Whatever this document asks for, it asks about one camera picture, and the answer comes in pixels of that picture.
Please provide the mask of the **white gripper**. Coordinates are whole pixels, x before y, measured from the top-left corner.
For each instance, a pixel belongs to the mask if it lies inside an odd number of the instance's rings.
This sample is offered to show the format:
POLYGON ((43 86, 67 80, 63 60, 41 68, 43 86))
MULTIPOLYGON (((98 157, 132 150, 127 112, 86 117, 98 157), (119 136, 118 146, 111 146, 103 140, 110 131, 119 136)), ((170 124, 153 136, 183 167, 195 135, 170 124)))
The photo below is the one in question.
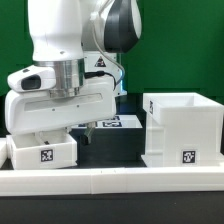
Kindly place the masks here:
POLYGON ((112 79, 87 79, 78 95, 51 98, 48 91, 9 91, 5 100, 5 123, 10 134, 35 133, 40 145, 49 145, 40 131, 52 131, 86 124, 84 144, 91 143, 96 123, 113 118, 116 104, 112 79))

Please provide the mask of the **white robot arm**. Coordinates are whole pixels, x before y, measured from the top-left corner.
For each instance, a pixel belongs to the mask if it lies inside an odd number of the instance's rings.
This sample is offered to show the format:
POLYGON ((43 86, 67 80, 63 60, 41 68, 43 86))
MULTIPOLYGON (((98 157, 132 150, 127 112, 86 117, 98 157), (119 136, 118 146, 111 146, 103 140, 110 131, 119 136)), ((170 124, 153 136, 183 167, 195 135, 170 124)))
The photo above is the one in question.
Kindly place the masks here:
POLYGON ((109 75, 85 71, 84 53, 126 53, 141 36, 137 0, 28 0, 33 64, 10 74, 5 123, 14 136, 114 117, 109 75))

